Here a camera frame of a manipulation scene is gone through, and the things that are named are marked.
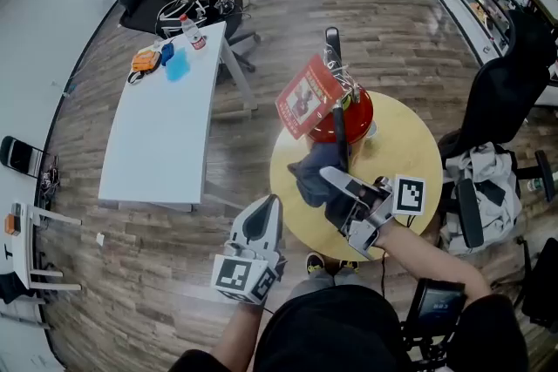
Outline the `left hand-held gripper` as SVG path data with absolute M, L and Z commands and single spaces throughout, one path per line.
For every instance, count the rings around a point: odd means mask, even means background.
M 235 218 L 232 241 L 225 244 L 223 254 L 214 257 L 211 287 L 230 300 L 264 304 L 287 262 L 275 251 L 281 238 L 279 197 L 270 194 L 251 203 Z

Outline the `clear red-label water bottle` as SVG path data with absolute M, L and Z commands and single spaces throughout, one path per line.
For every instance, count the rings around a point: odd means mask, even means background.
M 192 20 L 187 14 L 182 14 L 179 17 L 179 20 L 183 34 L 187 37 L 187 40 L 193 46 L 193 48 L 197 51 L 204 48 L 206 45 L 206 39 L 201 34 L 201 31 L 196 25 L 195 21 Z

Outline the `person's grey trousers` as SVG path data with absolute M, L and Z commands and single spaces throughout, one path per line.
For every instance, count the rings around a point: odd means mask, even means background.
M 306 280 L 297 284 L 291 291 L 287 300 L 289 301 L 325 288 L 345 285 L 370 288 L 357 274 L 354 268 L 341 267 L 335 275 L 331 275 L 325 269 L 321 269 L 311 273 Z

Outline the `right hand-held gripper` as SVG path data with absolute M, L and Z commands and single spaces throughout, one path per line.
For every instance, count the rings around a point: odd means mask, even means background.
M 355 200 L 342 232 L 349 246 L 369 260 L 369 249 L 376 245 L 382 226 L 396 215 L 424 213 L 425 182 L 422 179 L 398 175 L 394 181 L 378 177 L 373 184 L 367 184 L 334 166 L 322 167 L 319 174 Z

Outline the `grey-blue wiping cloth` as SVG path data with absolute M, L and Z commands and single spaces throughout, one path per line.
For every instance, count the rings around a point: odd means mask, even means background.
M 341 168 L 336 143 L 315 143 L 304 159 L 288 164 L 288 170 L 296 178 L 296 186 L 303 201 L 313 208 L 325 205 L 326 220 L 340 230 L 355 200 L 320 175 L 320 169 L 326 166 Z

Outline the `person's left forearm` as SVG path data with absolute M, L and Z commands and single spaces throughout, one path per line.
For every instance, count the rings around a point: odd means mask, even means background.
M 230 372 L 246 372 L 255 352 L 263 306 L 240 302 L 211 355 Z

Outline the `white rectangular table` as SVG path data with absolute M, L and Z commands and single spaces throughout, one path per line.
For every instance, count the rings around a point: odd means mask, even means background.
M 171 81 L 163 68 L 134 85 L 126 84 L 112 122 L 99 183 L 99 199 L 190 211 L 203 200 L 243 209 L 247 202 L 206 178 L 208 133 L 214 87 L 225 64 L 239 89 L 243 110 L 257 109 L 225 38 L 223 22 L 202 28 L 206 46 L 195 50 L 183 35 L 189 72 Z

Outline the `red fire extinguisher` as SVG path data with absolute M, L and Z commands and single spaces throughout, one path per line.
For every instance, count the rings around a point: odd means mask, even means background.
M 312 56 L 276 99 L 283 127 L 308 146 L 332 144 L 347 172 L 373 121 L 370 95 L 342 60 L 339 30 L 325 30 L 323 52 Z

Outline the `round yellow wooden table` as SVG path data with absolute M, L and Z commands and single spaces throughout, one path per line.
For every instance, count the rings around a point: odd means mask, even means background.
M 351 162 L 350 174 L 368 183 L 379 176 L 395 179 L 399 174 L 423 179 L 424 213 L 410 226 L 413 232 L 422 234 L 437 210 L 442 190 L 443 169 L 437 143 L 411 108 L 379 92 L 370 91 L 369 95 L 378 130 Z M 365 261 L 326 220 L 324 206 L 314 208 L 303 201 L 287 165 L 302 160 L 308 152 L 304 139 L 294 139 L 286 129 L 280 132 L 271 156 L 270 186 L 282 201 L 283 224 L 315 252 L 336 260 Z

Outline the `grey hoodie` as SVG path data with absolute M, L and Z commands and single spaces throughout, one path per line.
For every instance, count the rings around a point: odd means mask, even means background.
M 459 205 L 446 206 L 441 237 L 446 250 L 453 255 L 465 255 L 479 252 L 484 248 L 505 239 L 521 211 L 521 201 L 517 193 L 517 178 L 513 170 L 512 154 L 500 150 L 492 143 L 476 146 L 458 156 L 446 160 L 444 188 L 442 198 L 458 198 L 458 183 L 470 179 L 474 187 L 474 200 L 469 204 L 477 205 L 482 226 L 483 242 L 477 247 L 469 247 L 463 234 L 463 219 L 458 214 Z M 505 190 L 506 196 L 502 206 L 496 206 L 482 193 L 477 192 L 474 183 L 491 180 Z

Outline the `black monitor screen rig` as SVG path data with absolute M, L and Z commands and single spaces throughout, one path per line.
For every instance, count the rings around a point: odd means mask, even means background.
M 406 339 L 449 336 L 466 303 L 465 285 L 459 282 L 421 278 L 405 322 Z

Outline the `light blue cloth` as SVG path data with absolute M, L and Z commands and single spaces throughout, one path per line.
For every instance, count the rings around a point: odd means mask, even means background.
M 187 51 L 184 47 L 174 51 L 174 55 L 166 63 L 167 80 L 177 82 L 190 71 Z

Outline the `person's left shoe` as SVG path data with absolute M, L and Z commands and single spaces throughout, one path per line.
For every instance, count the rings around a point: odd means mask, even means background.
M 306 272 L 311 275 L 325 269 L 325 262 L 321 254 L 309 253 L 306 257 Z

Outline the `person's black shirt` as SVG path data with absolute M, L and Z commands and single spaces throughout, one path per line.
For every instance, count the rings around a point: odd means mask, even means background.
M 413 372 L 398 316 L 379 293 L 329 287 L 285 302 L 262 332 L 253 372 Z M 511 301 L 467 306 L 447 349 L 452 372 L 529 372 Z

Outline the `person's right forearm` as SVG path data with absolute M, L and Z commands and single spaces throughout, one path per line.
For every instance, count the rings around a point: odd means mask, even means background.
M 476 267 L 431 245 L 394 219 L 379 228 L 376 246 L 416 279 L 463 284 L 466 305 L 491 294 L 487 280 Z

